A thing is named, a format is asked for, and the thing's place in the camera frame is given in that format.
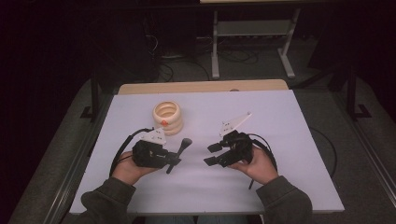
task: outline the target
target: hand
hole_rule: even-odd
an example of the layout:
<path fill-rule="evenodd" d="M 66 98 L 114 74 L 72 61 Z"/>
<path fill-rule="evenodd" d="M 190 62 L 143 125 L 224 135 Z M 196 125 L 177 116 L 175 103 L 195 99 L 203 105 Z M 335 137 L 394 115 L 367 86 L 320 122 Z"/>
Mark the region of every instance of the hand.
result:
<path fill-rule="evenodd" d="M 247 161 L 236 162 L 229 167 L 239 170 L 263 185 L 278 177 L 270 158 L 261 148 L 253 146 L 252 154 L 253 160 L 251 163 Z"/>
<path fill-rule="evenodd" d="M 117 164 L 116 169 L 114 169 L 112 177 L 115 177 L 118 180 L 124 182 L 125 184 L 132 186 L 143 175 L 147 175 L 149 173 L 158 170 L 156 168 L 139 167 L 134 163 L 134 160 L 132 160 L 131 157 L 132 157 L 132 151 L 122 153 L 122 155 L 120 156 L 120 160 L 124 158 L 125 160 L 122 160 Z"/>

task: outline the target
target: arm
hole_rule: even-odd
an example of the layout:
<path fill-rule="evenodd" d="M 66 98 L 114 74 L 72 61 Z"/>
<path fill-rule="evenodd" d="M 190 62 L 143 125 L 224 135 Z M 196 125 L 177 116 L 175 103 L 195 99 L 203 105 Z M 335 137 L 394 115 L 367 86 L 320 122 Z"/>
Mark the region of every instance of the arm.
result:
<path fill-rule="evenodd" d="M 284 176 L 279 176 L 260 148 L 253 147 L 252 151 L 253 160 L 250 164 L 243 161 L 230 167 L 263 184 L 257 189 L 257 194 L 265 207 L 268 223 L 311 223 L 312 204 L 309 197 Z"/>
<path fill-rule="evenodd" d="M 120 157 L 130 156 L 132 152 L 125 152 Z M 133 184 L 155 170 L 138 167 L 131 158 L 120 161 L 101 187 L 82 195 L 81 201 L 87 211 L 81 213 L 75 223 L 131 223 L 127 217 L 127 207 L 134 195 Z"/>

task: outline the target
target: white tabletop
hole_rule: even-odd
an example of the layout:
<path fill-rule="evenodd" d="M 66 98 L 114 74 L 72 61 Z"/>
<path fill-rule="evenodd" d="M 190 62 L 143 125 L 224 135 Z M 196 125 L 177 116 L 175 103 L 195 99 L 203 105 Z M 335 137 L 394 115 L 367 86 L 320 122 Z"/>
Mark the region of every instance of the white tabletop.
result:
<path fill-rule="evenodd" d="M 144 176 L 128 212 L 138 215 L 262 213 L 264 208 L 250 179 L 219 165 L 207 166 L 205 158 L 218 156 L 207 147 L 217 143 L 223 121 L 251 112 L 238 132 L 255 133 L 270 144 L 278 172 L 311 198 L 314 212 L 343 211 L 340 198 L 318 153 L 304 116 L 292 91 L 225 91 L 116 95 L 82 178 L 71 213 L 85 208 L 81 195 L 94 190 L 108 178 L 110 164 L 126 137 L 151 128 L 153 107 L 162 101 L 177 102 L 184 120 L 183 130 L 167 137 L 164 148 L 177 152 L 184 137 L 192 140 L 170 175 L 167 166 Z M 139 135 L 126 150 L 131 150 Z"/>

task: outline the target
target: person's left hand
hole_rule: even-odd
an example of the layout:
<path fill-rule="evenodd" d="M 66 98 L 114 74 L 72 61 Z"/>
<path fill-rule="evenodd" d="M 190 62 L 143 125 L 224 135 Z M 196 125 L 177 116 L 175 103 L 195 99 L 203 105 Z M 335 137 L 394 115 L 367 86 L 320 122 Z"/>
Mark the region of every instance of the person's left hand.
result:
<path fill-rule="evenodd" d="M 147 175 L 158 170 L 156 168 L 139 167 L 134 163 L 134 160 L 132 160 L 131 157 L 132 151 L 122 153 L 120 156 L 120 162 L 117 164 L 116 169 L 114 169 L 112 177 L 132 186 L 143 175 Z"/>

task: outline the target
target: dark sleeve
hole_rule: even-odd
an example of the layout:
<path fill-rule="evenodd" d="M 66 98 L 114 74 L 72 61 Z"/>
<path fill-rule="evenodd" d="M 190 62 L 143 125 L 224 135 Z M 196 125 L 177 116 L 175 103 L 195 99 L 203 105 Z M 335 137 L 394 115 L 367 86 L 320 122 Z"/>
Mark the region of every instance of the dark sleeve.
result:
<path fill-rule="evenodd" d="M 135 188 L 110 177 L 94 191 L 81 196 L 87 211 L 81 213 L 74 223 L 130 223 L 127 207 Z"/>
<path fill-rule="evenodd" d="M 284 176 L 257 189 L 257 194 L 264 205 L 268 223 L 312 223 L 311 200 Z"/>

